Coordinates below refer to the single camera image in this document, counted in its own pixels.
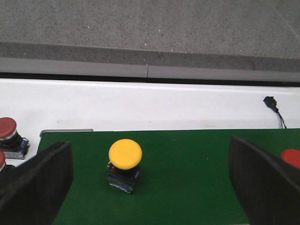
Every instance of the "red button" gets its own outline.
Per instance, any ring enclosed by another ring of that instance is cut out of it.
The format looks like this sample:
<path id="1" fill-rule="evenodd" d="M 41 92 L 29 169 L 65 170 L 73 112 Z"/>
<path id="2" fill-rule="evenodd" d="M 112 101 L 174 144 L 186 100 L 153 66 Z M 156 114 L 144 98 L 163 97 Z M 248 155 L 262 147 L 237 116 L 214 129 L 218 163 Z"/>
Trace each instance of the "red button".
<path id="1" fill-rule="evenodd" d="M 300 151 L 297 149 L 287 149 L 281 154 L 281 158 L 289 164 L 300 169 Z"/>
<path id="2" fill-rule="evenodd" d="M 3 166 L 5 163 L 5 154 L 3 151 L 0 150 L 0 168 Z"/>
<path id="3" fill-rule="evenodd" d="M 0 118 L 0 139 L 12 135 L 17 128 L 17 123 L 9 117 Z"/>

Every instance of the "black cable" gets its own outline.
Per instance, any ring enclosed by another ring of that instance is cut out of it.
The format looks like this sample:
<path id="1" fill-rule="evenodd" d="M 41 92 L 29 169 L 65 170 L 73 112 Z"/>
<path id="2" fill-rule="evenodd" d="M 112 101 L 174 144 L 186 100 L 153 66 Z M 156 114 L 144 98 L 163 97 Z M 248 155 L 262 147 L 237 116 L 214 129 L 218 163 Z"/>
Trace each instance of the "black cable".
<path id="1" fill-rule="evenodd" d="M 263 102 L 266 104 L 266 106 L 268 108 L 270 108 L 271 110 L 273 110 L 275 113 L 278 114 L 279 118 L 280 118 L 280 124 L 281 124 L 281 128 L 285 127 L 285 129 L 287 128 L 286 125 L 285 125 L 285 121 L 284 119 L 282 118 L 281 114 L 279 113 L 279 109 L 276 107 L 277 105 L 277 102 L 276 100 L 274 99 L 274 97 L 270 97 L 270 96 L 267 96 L 264 98 Z"/>

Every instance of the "concrete floor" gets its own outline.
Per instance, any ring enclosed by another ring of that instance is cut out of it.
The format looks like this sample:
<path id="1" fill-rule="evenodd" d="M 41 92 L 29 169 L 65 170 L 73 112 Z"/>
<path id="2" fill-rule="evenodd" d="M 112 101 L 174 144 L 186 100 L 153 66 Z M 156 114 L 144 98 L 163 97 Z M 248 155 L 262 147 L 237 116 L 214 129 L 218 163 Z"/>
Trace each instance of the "concrete floor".
<path id="1" fill-rule="evenodd" d="M 299 0 L 0 1 L 0 41 L 300 59 Z"/>
<path id="2" fill-rule="evenodd" d="M 299 0 L 0 0 L 0 72 L 299 82 L 299 24 Z"/>

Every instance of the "yellow button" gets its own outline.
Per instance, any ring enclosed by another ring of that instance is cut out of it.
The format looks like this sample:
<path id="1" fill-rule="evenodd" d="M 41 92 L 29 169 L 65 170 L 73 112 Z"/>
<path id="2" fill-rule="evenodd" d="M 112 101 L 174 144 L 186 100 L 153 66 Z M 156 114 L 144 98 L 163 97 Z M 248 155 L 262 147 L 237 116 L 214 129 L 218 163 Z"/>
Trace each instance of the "yellow button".
<path id="1" fill-rule="evenodd" d="M 142 149 L 131 139 L 121 139 L 112 144 L 109 149 L 109 160 L 122 170 L 129 170 L 140 163 Z"/>

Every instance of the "green mat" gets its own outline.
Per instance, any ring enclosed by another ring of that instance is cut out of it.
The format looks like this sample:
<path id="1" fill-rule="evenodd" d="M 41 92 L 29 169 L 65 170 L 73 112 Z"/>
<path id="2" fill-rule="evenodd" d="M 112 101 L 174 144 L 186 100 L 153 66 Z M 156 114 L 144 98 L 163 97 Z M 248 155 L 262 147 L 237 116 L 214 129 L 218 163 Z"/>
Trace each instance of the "green mat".
<path id="1" fill-rule="evenodd" d="M 183 130 L 45 133 L 38 151 L 70 141 L 74 181 L 54 222 L 57 225 L 247 223 L 228 175 L 231 135 L 257 143 L 280 156 L 300 149 L 300 129 Z M 110 146 L 137 141 L 142 173 L 132 194 L 108 184 Z"/>

